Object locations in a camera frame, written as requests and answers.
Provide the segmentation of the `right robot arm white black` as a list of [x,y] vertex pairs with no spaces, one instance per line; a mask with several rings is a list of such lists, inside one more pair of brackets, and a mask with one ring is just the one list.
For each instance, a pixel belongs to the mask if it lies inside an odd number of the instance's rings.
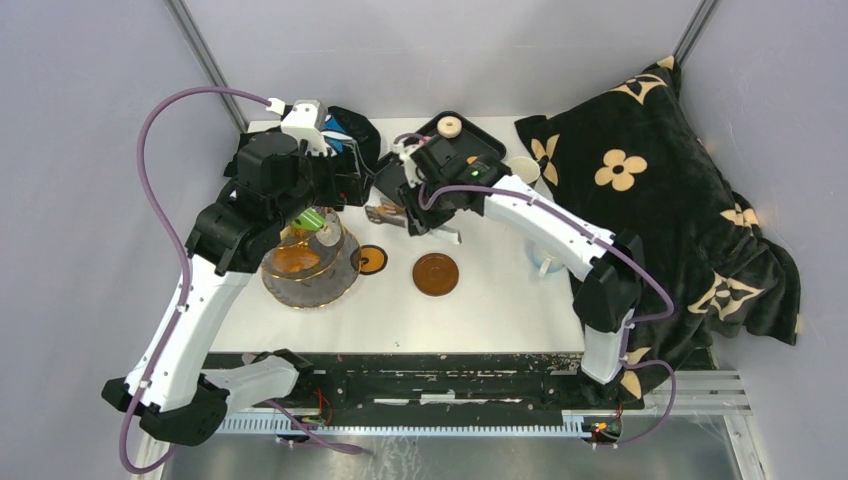
[[410,235],[434,231],[460,210],[519,230],[580,284],[573,310],[584,330],[583,374],[600,385],[615,380],[625,324],[646,277],[637,239],[617,243],[614,233],[545,198],[492,155],[462,154],[444,138],[419,134],[397,138],[390,151],[405,175],[398,194]]

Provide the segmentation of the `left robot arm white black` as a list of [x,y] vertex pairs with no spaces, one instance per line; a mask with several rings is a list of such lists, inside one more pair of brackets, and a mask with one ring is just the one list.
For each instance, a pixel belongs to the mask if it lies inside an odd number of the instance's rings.
[[294,390],[307,364],[288,350],[234,369],[208,370],[206,357],[281,231],[312,207],[363,205],[369,185],[358,143],[331,134],[324,147],[279,131],[249,134],[225,175],[216,200],[178,243],[184,273],[147,351],[102,390],[145,433],[175,445],[197,446],[228,415]]

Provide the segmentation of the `green cake slice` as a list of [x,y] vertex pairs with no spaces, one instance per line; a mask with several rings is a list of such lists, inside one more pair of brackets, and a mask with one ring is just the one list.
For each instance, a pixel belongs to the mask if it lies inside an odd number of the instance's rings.
[[314,208],[308,208],[290,223],[290,227],[306,231],[318,231],[324,227],[325,223],[323,214]]

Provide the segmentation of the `metal tongs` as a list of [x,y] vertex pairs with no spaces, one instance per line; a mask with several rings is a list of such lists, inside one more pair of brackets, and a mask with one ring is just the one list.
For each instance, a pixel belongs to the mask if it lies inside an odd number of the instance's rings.
[[401,227],[410,236],[429,235],[448,241],[454,245],[460,245],[462,243],[459,230],[446,226],[431,228],[419,225],[403,207],[387,199],[383,199],[379,205],[366,205],[364,210],[371,223]]

